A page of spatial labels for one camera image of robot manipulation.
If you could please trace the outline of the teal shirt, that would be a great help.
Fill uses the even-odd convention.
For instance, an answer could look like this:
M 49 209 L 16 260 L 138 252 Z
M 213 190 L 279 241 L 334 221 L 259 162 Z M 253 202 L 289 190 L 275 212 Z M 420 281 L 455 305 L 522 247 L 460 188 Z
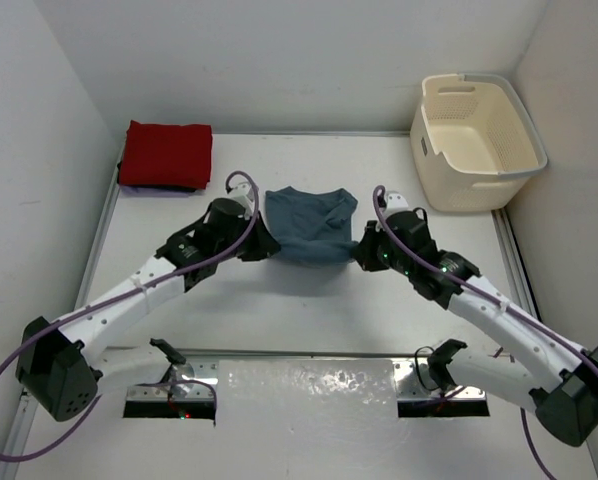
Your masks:
M 357 205 L 357 199 L 343 188 L 326 193 L 308 193 L 291 186 L 267 191 L 265 216 L 280 245 L 275 258 L 310 267 L 350 263 L 357 245 L 352 238 Z

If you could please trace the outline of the red garment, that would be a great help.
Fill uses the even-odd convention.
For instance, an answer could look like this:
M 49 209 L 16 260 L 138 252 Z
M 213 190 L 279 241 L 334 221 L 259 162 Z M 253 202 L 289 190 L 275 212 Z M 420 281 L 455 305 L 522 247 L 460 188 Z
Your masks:
M 212 127 L 132 120 L 126 132 L 122 184 L 176 185 L 204 190 L 212 172 Z

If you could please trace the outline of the purple t shirt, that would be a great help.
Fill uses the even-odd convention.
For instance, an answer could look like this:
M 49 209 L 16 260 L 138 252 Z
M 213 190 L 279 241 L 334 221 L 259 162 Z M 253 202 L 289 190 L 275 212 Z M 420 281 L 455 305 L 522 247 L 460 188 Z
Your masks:
M 126 196 L 138 198 L 187 198 L 191 195 L 190 191 L 132 186 L 121 186 L 120 191 Z

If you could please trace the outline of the black garment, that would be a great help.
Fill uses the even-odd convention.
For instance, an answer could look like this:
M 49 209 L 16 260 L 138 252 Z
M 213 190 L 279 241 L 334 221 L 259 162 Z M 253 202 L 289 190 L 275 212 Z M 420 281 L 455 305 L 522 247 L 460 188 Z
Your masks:
M 122 184 L 120 180 L 122 162 L 116 164 L 116 181 L 117 184 L 126 188 L 143 189 L 143 190 L 157 190 L 164 192 L 175 192 L 180 194 L 192 194 L 198 191 L 195 187 L 176 186 L 176 185 L 136 185 L 136 184 Z

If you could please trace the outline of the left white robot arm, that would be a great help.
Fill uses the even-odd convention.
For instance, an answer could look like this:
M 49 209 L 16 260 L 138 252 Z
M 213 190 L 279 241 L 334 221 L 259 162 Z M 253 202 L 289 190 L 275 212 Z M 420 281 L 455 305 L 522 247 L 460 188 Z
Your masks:
M 39 317 L 24 329 L 15 375 L 58 421 L 90 405 L 105 378 L 102 353 L 157 307 L 213 276 L 220 263 L 266 260 L 279 250 L 249 182 L 213 200 L 192 224 L 172 234 L 135 273 L 92 304 L 54 322 Z

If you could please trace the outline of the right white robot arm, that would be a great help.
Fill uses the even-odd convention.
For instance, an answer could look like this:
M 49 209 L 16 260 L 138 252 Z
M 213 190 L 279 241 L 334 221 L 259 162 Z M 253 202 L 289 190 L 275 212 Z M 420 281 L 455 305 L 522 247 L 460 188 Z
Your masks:
M 462 255 L 439 248 L 426 211 L 377 186 L 376 214 L 354 258 L 367 272 L 392 270 L 415 292 L 468 321 L 513 356 L 500 361 L 449 339 L 428 356 L 436 390 L 484 390 L 535 416 L 560 442 L 581 446 L 598 427 L 598 346 L 557 334 L 501 293 Z

